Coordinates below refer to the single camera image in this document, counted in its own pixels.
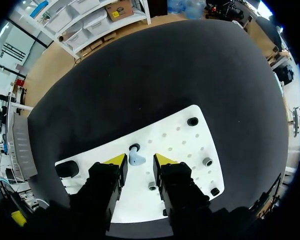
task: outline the wooden floor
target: wooden floor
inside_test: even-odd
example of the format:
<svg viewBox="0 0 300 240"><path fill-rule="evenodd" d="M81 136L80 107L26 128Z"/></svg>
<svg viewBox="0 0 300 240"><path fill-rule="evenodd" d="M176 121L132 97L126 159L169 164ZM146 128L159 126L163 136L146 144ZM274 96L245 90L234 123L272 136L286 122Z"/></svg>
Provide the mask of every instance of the wooden floor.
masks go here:
<svg viewBox="0 0 300 240"><path fill-rule="evenodd" d="M177 22L186 20L186 18L180 14L169 14L165 16L158 16L151 19L152 24L147 25L146 21L139 21L128 26L122 27L116 30L116 37L105 42L101 46L95 48L91 53L98 51L105 45L122 38L131 33L151 28L154 26L167 24L171 22ZM91 53L87 54L84 58L88 58ZM25 105L34 107L40 101L40 99L46 94L46 92L67 72L69 72L75 66L75 59L63 50L60 46L53 43L42 54L42 56L34 64L25 80L24 88L27 89Z"/></svg>

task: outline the black cloth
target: black cloth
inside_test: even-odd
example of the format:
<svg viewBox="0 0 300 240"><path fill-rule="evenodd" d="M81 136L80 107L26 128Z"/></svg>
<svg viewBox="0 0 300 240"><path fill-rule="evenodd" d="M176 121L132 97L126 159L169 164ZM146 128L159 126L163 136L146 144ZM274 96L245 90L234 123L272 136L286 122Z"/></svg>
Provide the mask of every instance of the black cloth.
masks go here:
<svg viewBox="0 0 300 240"><path fill-rule="evenodd" d="M262 16L258 16L255 21L268 36L268 38L278 47L279 52L282 52L282 41L276 25Z"/></svg>
<svg viewBox="0 0 300 240"><path fill-rule="evenodd" d="M232 22L150 27L99 49L62 77L28 117L37 198L69 205L55 162L198 105L220 160L224 192L210 208L250 207L285 170L288 127L274 74ZM112 224L111 236L172 234L167 219Z"/></svg>

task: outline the cable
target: cable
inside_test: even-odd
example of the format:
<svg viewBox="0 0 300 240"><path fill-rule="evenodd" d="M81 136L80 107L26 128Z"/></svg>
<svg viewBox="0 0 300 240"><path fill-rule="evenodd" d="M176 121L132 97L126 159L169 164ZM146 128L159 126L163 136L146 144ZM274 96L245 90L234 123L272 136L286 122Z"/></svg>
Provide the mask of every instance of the cable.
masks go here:
<svg viewBox="0 0 300 240"><path fill-rule="evenodd" d="M11 187L10 183L9 183L7 180L5 180L5 179L3 179L3 178L0 178L0 181L3 181L3 182L5 182L5 183L7 183L7 184Z"/></svg>
<svg viewBox="0 0 300 240"><path fill-rule="evenodd" d="M47 203L45 200L42 200L41 198L35 198L35 200L36 200L37 202L38 202L38 201L43 202L43 203L46 204L48 207L50 207L50 204Z"/></svg>
<svg viewBox="0 0 300 240"><path fill-rule="evenodd" d="M81 63L81 57L80 58L78 58L77 60L75 59L75 58L73 58L74 59L74 64L73 64L73 67L72 68L74 68L77 64L79 64L79 63Z"/></svg>

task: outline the white shelf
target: white shelf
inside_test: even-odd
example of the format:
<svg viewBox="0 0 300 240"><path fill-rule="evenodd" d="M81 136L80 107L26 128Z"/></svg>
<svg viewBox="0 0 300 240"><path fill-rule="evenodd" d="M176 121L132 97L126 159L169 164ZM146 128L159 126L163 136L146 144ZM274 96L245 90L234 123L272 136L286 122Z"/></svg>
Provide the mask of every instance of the white shelf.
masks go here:
<svg viewBox="0 0 300 240"><path fill-rule="evenodd" d="M99 35L94 35L91 36L88 41L86 41L84 44L82 44L81 46L79 46L78 48L74 49L73 52L75 54L77 54L80 50L82 50L83 48L85 48L86 46L89 46L90 44L92 44L94 41L98 40L99 38L117 30L120 29L124 26L127 26L129 24L133 24L135 22L141 21L146 19L147 16L144 12L134 8L133 9L133 15L132 16L128 16L126 18L123 18L121 20L115 21L110 23L110 29L108 31L104 31L103 33L100 33Z"/></svg>
<svg viewBox="0 0 300 240"><path fill-rule="evenodd" d="M46 11L48 11L56 2L59 0L52 0L51 3L49 3L47 6L45 6L41 12L38 13L37 16L35 16L36 21L40 21L41 17L45 14Z"/></svg>
<svg viewBox="0 0 300 240"><path fill-rule="evenodd" d="M114 2L117 2L118 0L103 0L100 1L100 4L98 6L95 6L94 8L90 9L89 11L87 11L86 13L82 14L82 15L78 15L76 16L74 19L72 19L72 21L70 21L67 25L65 25L59 32L56 33L56 37L59 37L64 31L66 31L68 28L70 28L72 25L76 24L77 22L79 22L81 19L83 19L84 17L88 16L89 14L93 13L94 11L103 8L104 6L108 5L108 4L112 4Z"/></svg>

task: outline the wall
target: wall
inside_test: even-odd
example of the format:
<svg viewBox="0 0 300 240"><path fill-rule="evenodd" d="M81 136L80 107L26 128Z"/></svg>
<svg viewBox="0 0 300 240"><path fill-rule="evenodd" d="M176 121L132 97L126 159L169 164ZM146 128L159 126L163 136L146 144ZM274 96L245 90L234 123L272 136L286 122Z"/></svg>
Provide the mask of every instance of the wall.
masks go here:
<svg viewBox="0 0 300 240"><path fill-rule="evenodd" d="M289 110L300 106L300 68L295 61L289 60L284 65L291 65L294 76L293 81L284 86L284 96ZM292 120L292 114L289 114L289 119ZM289 148L287 166L296 168L300 160L300 133L293 137L293 128L289 127Z"/></svg>
<svg viewBox="0 0 300 240"><path fill-rule="evenodd" d="M5 40L0 39L0 41L1 40L2 43L0 43L0 45L3 45L4 43L8 43L25 53L25 57L22 61L6 53L4 53L2 57L0 57L0 65L3 65L16 72L19 72L18 70L16 70L17 64L24 65L35 41L31 37L26 35L24 32L22 32L20 29L12 25L11 25L11 30L9 29L9 34L7 35L6 39ZM15 74L9 73L7 71L2 72L2 70L0 69L0 94L3 95L8 94L9 90L11 89L11 83L14 83L16 77L17 76Z"/></svg>

